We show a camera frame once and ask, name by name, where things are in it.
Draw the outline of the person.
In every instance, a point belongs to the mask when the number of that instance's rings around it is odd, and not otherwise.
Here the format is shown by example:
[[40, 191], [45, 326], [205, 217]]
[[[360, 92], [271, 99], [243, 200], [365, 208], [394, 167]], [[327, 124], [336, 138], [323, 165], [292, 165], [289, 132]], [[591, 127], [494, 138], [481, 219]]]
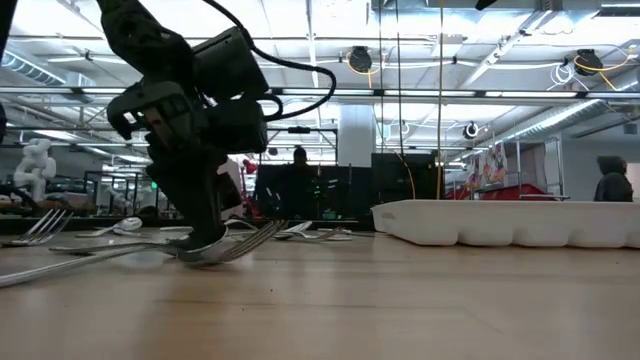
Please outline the person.
[[288, 165], [285, 174], [284, 205], [286, 213], [292, 218], [312, 219], [315, 217], [315, 182], [317, 172], [307, 163], [307, 152], [296, 147], [293, 163]]
[[632, 202], [633, 188], [626, 177], [627, 163], [619, 156], [598, 156], [597, 165], [601, 172], [594, 200], [596, 202]]

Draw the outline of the pile of silver cutlery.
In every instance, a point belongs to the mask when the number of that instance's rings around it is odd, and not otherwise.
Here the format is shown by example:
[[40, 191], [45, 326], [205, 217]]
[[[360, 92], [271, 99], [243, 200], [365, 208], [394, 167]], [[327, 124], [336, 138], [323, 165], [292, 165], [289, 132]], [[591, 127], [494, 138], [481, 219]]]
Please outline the pile of silver cutlery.
[[[123, 217], [73, 217], [65, 226], [65, 231], [93, 230], [96, 227], [108, 227]], [[4, 217], [0, 218], [0, 235], [20, 235], [29, 230], [37, 218]], [[143, 228], [160, 228], [173, 226], [187, 226], [184, 219], [147, 218], [143, 220]], [[314, 220], [311, 230], [344, 228], [353, 231], [372, 232], [375, 230], [373, 219], [366, 216], [362, 220]]]

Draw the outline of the silver fork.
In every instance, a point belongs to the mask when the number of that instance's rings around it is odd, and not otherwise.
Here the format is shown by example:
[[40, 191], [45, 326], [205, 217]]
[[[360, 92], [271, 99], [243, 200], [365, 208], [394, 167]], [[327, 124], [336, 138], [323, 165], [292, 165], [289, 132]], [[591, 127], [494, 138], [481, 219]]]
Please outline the silver fork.
[[31, 247], [51, 241], [72, 219], [73, 212], [66, 209], [51, 209], [29, 230], [13, 240], [0, 240], [0, 247]]
[[134, 242], [76, 248], [56, 246], [51, 247], [50, 251], [62, 254], [91, 255], [98, 252], [116, 250], [151, 250], [175, 256], [187, 264], [209, 266], [231, 262], [251, 253], [270, 240], [280, 230], [283, 230], [287, 224], [288, 222], [286, 220], [275, 220], [254, 231], [241, 241], [220, 240], [212, 245], [196, 250], [183, 250], [168, 243]]

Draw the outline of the grey ceiling vent duct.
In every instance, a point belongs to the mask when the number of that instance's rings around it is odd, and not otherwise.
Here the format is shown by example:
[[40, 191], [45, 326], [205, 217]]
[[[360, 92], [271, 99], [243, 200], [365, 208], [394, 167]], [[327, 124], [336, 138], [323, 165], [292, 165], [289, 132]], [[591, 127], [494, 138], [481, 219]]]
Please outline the grey ceiling vent duct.
[[74, 71], [58, 74], [44, 65], [38, 65], [33, 58], [8, 48], [4, 50], [0, 67], [21, 74], [43, 86], [82, 88], [95, 85], [95, 81], [84, 74]]

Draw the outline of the overhead light bar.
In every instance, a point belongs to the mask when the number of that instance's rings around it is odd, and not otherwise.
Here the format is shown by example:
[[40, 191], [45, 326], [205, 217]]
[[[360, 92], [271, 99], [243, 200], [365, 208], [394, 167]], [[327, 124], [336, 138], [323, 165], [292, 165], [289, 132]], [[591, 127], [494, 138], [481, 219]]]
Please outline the overhead light bar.
[[[48, 86], [0, 86], [0, 94], [81, 94], [115, 95], [124, 92], [121, 87], [48, 87]], [[496, 91], [496, 90], [417, 90], [417, 89], [337, 89], [334, 97], [399, 97], [403, 98], [513, 98], [513, 99], [599, 99], [640, 100], [640, 92], [586, 92], [586, 91]]]

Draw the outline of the colourful printed banner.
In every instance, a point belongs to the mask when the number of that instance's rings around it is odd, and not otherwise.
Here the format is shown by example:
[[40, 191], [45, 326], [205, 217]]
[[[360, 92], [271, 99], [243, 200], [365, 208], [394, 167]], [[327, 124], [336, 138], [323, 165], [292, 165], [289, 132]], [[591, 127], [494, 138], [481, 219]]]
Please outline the colourful printed banner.
[[506, 174], [507, 157], [503, 144], [498, 143], [472, 157], [467, 183], [472, 189], [504, 184]]

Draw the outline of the black workstation desk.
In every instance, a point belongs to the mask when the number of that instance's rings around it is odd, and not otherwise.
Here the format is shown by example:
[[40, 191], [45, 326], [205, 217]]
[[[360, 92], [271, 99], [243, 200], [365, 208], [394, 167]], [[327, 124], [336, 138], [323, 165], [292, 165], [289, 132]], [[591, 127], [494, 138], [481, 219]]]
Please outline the black workstation desk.
[[345, 220], [370, 213], [372, 171], [367, 167], [311, 166], [317, 172], [315, 217], [299, 219], [285, 211], [286, 165], [258, 167], [253, 200], [260, 214], [268, 218], [290, 220]]

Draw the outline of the white plastic cutlery tray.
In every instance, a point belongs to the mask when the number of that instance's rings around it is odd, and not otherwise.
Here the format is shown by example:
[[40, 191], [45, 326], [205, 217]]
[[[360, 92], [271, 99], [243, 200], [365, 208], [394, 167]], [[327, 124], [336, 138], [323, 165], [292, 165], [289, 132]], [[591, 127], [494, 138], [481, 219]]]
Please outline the white plastic cutlery tray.
[[640, 204], [402, 200], [372, 208], [375, 230], [416, 245], [640, 249]]

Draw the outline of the silver ventilation duct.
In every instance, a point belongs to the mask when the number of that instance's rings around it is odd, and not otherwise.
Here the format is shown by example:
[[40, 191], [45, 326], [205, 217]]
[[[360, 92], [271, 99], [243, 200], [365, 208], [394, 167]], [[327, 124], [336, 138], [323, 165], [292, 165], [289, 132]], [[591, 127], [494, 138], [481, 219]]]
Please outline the silver ventilation duct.
[[609, 101], [621, 93], [640, 93], [640, 68], [630, 70], [614, 78], [609, 85], [602, 84], [594, 87], [585, 100], [571, 105], [554, 107], [529, 119], [524, 128], [517, 131], [514, 139], [542, 138], [564, 130], [577, 123], [602, 115], [608, 110]]

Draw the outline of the spoon and knife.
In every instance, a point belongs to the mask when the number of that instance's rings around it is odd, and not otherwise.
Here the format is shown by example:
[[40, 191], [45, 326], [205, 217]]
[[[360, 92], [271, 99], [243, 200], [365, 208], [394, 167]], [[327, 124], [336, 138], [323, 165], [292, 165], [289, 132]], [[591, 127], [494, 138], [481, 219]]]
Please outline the spoon and knife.
[[346, 241], [352, 240], [351, 233], [341, 227], [330, 229], [329, 231], [322, 232], [319, 235], [310, 235], [305, 232], [302, 232], [300, 236], [304, 240], [311, 240], [311, 241], [346, 242]]
[[[183, 232], [189, 233], [193, 230], [192, 227], [189, 226], [172, 226], [172, 227], [160, 227], [155, 229], [159, 232]], [[123, 229], [114, 229], [113, 232], [119, 236], [133, 237], [133, 238], [152, 238], [154, 235], [151, 233], [143, 233], [137, 231], [127, 231]]]

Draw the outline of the black metal gantry frame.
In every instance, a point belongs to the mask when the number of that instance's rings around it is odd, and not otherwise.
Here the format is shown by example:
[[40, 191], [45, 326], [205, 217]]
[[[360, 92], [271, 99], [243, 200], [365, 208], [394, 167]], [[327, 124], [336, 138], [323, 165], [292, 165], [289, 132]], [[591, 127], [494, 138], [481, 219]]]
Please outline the black metal gantry frame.
[[[333, 163], [337, 165], [338, 161], [338, 130], [330, 128], [310, 128], [305, 126], [291, 126], [291, 127], [269, 127], [267, 129], [268, 134], [268, 148], [278, 149], [294, 149], [297, 147], [303, 147], [306, 150], [332, 150], [333, 159], [324, 160], [319, 159], [318, 163]], [[304, 142], [305, 136], [316, 134], [319, 140], [316, 143]]]

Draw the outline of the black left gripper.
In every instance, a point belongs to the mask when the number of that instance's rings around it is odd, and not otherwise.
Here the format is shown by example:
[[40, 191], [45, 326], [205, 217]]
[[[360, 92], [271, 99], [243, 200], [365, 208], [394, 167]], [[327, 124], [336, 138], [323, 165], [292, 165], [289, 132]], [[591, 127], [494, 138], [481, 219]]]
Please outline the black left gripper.
[[149, 177], [192, 227], [186, 238], [170, 240], [180, 249], [203, 249], [225, 234], [223, 220], [243, 212], [239, 172], [221, 174], [219, 200], [213, 165], [223, 163], [223, 150], [215, 144], [223, 113], [195, 91], [189, 93], [172, 81], [145, 79], [127, 88], [107, 106], [107, 119], [125, 140], [138, 130], [148, 132], [149, 149], [165, 158], [146, 167]]

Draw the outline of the white humanoid robot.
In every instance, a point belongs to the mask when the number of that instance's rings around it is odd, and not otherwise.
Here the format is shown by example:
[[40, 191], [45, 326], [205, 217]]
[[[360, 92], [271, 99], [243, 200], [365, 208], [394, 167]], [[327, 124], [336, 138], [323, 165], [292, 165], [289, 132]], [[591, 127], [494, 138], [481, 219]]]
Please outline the white humanoid robot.
[[56, 161], [49, 156], [51, 146], [52, 141], [49, 139], [31, 139], [23, 147], [22, 159], [14, 171], [15, 186], [29, 187], [30, 196], [36, 202], [45, 198], [46, 183], [56, 175]]

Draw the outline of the red storage bin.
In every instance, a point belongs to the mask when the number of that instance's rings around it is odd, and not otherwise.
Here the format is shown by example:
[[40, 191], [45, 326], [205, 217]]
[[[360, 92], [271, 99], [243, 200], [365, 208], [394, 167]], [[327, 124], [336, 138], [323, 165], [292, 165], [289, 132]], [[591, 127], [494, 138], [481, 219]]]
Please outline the red storage bin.
[[497, 200], [497, 201], [517, 201], [535, 200], [544, 201], [547, 192], [532, 184], [514, 186], [492, 186], [472, 190], [468, 186], [460, 186], [445, 193], [446, 200]]

